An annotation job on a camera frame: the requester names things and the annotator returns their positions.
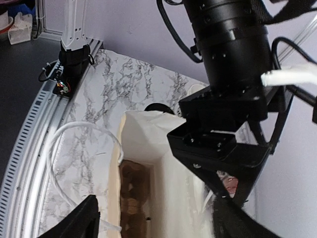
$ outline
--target floor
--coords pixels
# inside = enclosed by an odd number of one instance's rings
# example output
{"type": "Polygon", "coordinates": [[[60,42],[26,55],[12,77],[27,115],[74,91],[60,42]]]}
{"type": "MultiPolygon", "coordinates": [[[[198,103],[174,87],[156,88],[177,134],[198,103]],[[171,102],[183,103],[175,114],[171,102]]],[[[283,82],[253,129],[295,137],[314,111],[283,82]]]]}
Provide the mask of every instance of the floor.
{"type": "Polygon", "coordinates": [[[46,39],[11,46],[0,42],[0,184],[24,119],[41,83],[46,62],[58,58],[60,43],[46,39]]]}

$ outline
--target light purple wall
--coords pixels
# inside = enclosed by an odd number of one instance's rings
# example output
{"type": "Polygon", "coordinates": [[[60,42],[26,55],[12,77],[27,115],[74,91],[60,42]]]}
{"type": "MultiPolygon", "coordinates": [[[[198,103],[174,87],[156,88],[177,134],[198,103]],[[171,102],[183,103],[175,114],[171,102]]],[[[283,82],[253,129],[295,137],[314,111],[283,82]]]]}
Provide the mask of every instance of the light purple wall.
{"type": "MultiPolygon", "coordinates": [[[[303,48],[317,59],[317,32],[303,48]]],[[[303,62],[296,54],[288,63],[303,62]]],[[[315,85],[304,88],[314,95],[315,85]]],[[[295,99],[285,130],[257,184],[258,220],[283,238],[317,237],[317,125],[313,109],[295,99]]],[[[272,132],[276,115],[263,123],[272,132]]]]}
{"type": "MultiPolygon", "coordinates": [[[[47,29],[63,31],[65,0],[46,0],[47,29]]],[[[178,48],[166,29],[155,0],[87,0],[87,36],[104,41],[106,49],[180,72],[207,82],[202,64],[193,63],[178,48]]],[[[278,7],[268,4],[272,13],[278,7]]],[[[167,6],[167,12],[181,38],[193,45],[194,34],[183,6],[167,6]]],[[[309,16],[269,28],[270,39],[295,36],[309,16]]]]}
{"type": "MultiPolygon", "coordinates": [[[[154,0],[87,0],[87,36],[104,41],[106,49],[180,72],[207,82],[203,65],[191,62],[174,43],[157,10],[154,0]]],[[[265,1],[273,14],[283,4],[265,1]]],[[[47,0],[47,28],[63,30],[64,0],[47,0]]],[[[179,35],[189,46],[193,33],[182,6],[167,7],[179,35]]],[[[313,18],[299,19],[269,27],[269,38],[283,35],[293,38],[313,18]]],[[[317,59],[317,34],[304,48],[317,59]]],[[[289,63],[299,61],[295,55],[289,63]]],[[[317,87],[306,86],[315,94],[317,87]]],[[[272,131],[276,117],[264,122],[272,131]]],[[[317,237],[317,125],[312,109],[295,100],[277,151],[270,157],[257,186],[258,219],[284,238],[317,237]]]]}

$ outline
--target white tube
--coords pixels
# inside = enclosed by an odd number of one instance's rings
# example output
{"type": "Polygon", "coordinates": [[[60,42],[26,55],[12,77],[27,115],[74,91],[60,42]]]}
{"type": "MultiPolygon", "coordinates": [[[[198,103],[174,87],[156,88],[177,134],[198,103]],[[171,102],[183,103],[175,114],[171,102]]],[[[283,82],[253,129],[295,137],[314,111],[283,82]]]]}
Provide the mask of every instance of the white tube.
{"type": "Polygon", "coordinates": [[[317,65],[298,64],[288,69],[272,70],[261,76],[263,86],[282,86],[313,83],[317,85],[317,65]]]}
{"type": "MultiPolygon", "coordinates": [[[[59,186],[58,181],[57,181],[55,174],[54,174],[54,170],[53,170],[52,154],[53,154],[53,148],[54,148],[57,140],[59,139],[59,137],[64,133],[64,131],[66,131],[67,129],[74,128],[74,127],[87,127],[87,128],[95,129],[95,130],[98,130],[100,132],[103,132],[103,133],[109,135],[112,138],[112,140],[114,141],[114,143],[117,143],[120,147],[120,157],[118,159],[118,163],[120,164],[123,160],[122,146],[121,146],[120,142],[118,141],[118,139],[108,129],[99,127],[99,126],[97,126],[93,123],[90,123],[90,122],[83,122],[83,121],[70,122],[68,124],[63,125],[61,128],[59,128],[56,131],[56,133],[54,134],[54,137],[51,139],[51,141],[49,141],[46,144],[46,146],[43,150],[43,154],[44,154],[44,156],[46,156],[46,167],[47,167],[47,170],[49,171],[50,180],[51,180],[52,184],[54,185],[54,187],[58,191],[59,195],[72,207],[76,207],[78,204],[76,204],[70,197],[68,197],[66,195],[66,193],[59,186]]],[[[100,224],[103,228],[105,228],[105,230],[109,229],[109,230],[121,231],[121,227],[110,224],[109,222],[101,220],[100,224]]]]}

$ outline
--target screw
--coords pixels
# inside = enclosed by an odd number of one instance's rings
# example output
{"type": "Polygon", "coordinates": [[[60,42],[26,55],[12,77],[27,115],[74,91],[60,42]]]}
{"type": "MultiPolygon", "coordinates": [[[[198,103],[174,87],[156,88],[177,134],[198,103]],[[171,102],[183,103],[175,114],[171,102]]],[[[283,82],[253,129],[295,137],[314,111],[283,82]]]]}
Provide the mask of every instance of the screw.
{"type": "Polygon", "coordinates": [[[201,166],[198,165],[198,164],[193,164],[193,167],[194,167],[195,169],[200,169],[200,168],[201,168],[201,166]]]}
{"type": "Polygon", "coordinates": [[[210,16],[205,16],[204,21],[206,24],[209,24],[211,22],[211,17],[210,16]]]}
{"type": "Polygon", "coordinates": [[[244,8],[244,12],[245,12],[246,14],[251,14],[251,13],[252,13],[252,10],[251,10],[250,8],[246,7],[246,8],[244,8]]]}

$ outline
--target marble-patterned surface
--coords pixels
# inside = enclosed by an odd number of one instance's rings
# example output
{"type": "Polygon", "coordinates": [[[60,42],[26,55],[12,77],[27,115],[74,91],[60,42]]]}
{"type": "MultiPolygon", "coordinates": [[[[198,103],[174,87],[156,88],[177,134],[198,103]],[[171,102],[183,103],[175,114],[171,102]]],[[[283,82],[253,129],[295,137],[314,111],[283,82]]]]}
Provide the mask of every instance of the marble-patterned surface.
{"type": "MultiPolygon", "coordinates": [[[[177,111],[178,101],[200,82],[150,63],[100,50],[73,105],[70,121],[89,121],[116,134],[126,110],[144,110],[151,103],[164,103],[177,111]]],[[[107,171],[113,142],[86,128],[70,129],[62,137],[54,170],[61,187],[75,202],[95,194],[102,219],[107,214],[107,171]]],[[[39,234],[49,230],[72,210],[49,183],[39,234]]]]}

